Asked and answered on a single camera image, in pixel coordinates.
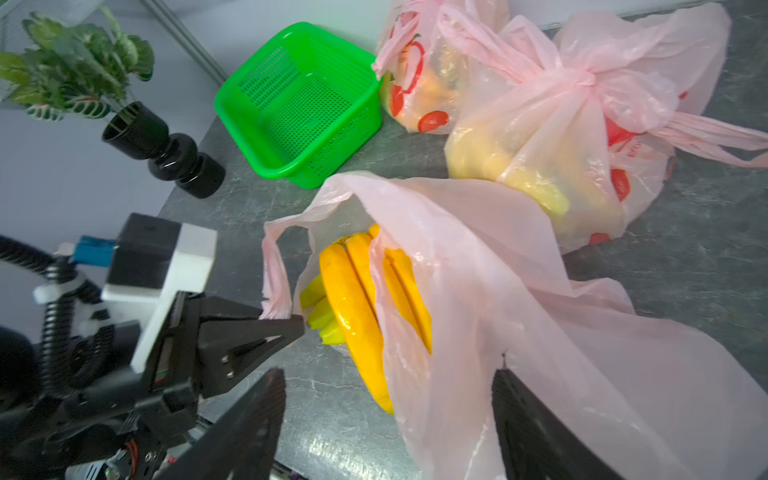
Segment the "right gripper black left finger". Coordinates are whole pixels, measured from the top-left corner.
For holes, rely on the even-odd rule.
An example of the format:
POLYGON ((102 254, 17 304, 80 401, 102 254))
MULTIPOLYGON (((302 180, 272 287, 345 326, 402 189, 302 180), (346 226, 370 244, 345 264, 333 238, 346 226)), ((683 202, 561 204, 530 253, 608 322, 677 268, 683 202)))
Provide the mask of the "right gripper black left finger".
POLYGON ((284 371, 268 370, 159 479, 268 479, 286 409, 284 371))

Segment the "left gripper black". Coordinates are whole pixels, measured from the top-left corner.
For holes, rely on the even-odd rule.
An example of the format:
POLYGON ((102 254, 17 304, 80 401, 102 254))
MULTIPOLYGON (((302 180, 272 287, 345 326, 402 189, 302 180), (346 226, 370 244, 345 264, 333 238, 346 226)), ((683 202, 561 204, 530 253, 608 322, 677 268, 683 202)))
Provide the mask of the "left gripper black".
POLYGON ((117 342, 104 374, 61 402, 53 438, 115 421, 119 434, 143 426, 162 444, 182 443, 197 421, 200 386, 204 398, 225 394, 304 334, 299 315, 261 314, 220 297, 177 294, 145 370, 128 365, 137 344, 117 342))

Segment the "printed pink plastic bag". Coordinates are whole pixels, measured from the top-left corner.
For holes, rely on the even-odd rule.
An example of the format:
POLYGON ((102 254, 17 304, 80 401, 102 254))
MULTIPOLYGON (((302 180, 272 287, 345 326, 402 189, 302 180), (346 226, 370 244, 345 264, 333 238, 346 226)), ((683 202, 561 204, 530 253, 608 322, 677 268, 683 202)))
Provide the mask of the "printed pink plastic bag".
POLYGON ((533 198, 564 253, 621 236, 658 197, 676 151, 767 164, 765 133, 703 114, 731 29, 720 4, 635 21, 581 13, 554 37, 523 16, 494 32, 450 6, 437 24, 469 59, 450 176, 533 198))
POLYGON ((454 6, 498 31, 510 19, 507 1, 393 1, 372 69, 382 107, 410 133, 447 135, 468 82, 467 56, 438 28, 454 6))

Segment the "yellow banana bunch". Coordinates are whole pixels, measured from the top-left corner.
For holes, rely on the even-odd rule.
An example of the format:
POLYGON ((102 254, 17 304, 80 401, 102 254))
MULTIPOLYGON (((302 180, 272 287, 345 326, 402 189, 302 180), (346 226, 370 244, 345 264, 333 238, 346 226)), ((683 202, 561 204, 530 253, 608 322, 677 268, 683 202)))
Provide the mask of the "yellow banana bunch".
MULTIPOLYGON (((377 405, 394 412, 383 366, 384 337, 375 310, 370 246, 380 226, 343 237, 319 255, 329 303, 344 334, 345 346, 377 405)), ((387 249, 383 260, 386 287, 400 316, 413 328, 427 351, 433 350, 432 320, 416 283, 411 259, 403 250, 387 249)))
POLYGON ((303 309, 309 311, 308 325, 316 331, 325 345, 345 345, 345 337, 338 324, 321 276, 314 278, 300 293, 303 309))

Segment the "plain pink plastic bag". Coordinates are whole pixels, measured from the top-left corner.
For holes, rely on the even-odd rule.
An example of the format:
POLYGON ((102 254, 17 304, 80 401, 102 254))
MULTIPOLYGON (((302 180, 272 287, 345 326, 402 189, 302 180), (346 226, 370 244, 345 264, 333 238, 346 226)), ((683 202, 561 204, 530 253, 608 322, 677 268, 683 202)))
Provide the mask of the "plain pink plastic bag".
POLYGON ((298 310, 278 239, 319 253, 378 224, 373 257, 413 262, 431 315, 423 346, 388 293, 376 300, 378 361, 408 451, 429 479, 501 479, 495 372, 517 378, 626 479, 754 479, 767 468, 767 396, 709 335, 638 316, 610 278, 572 281, 548 216, 482 180, 337 174, 300 214, 267 222, 263 315, 298 310))

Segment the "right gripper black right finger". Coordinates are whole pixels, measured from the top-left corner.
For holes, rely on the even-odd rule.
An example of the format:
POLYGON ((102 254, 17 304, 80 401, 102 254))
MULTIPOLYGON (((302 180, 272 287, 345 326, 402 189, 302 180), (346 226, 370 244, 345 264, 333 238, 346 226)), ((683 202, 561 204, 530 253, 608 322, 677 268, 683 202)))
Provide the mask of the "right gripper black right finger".
POLYGON ((618 479, 509 369, 493 377, 491 401, 509 479, 618 479))

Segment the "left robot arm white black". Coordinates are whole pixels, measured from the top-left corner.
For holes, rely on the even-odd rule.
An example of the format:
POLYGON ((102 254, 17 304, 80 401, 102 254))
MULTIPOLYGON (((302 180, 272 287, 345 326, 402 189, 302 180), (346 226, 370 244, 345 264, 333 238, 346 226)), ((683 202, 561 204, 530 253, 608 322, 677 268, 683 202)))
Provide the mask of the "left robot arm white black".
POLYGON ((10 238, 1 258, 62 289, 39 345, 1 333, 1 463, 21 477, 116 453, 121 477, 150 478, 196 426, 201 399, 228 392, 303 331, 298 317, 262 320, 247 305, 177 292, 138 373, 127 363, 136 336, 119 337, 116 310, 97 304, 70 260, 10 238))

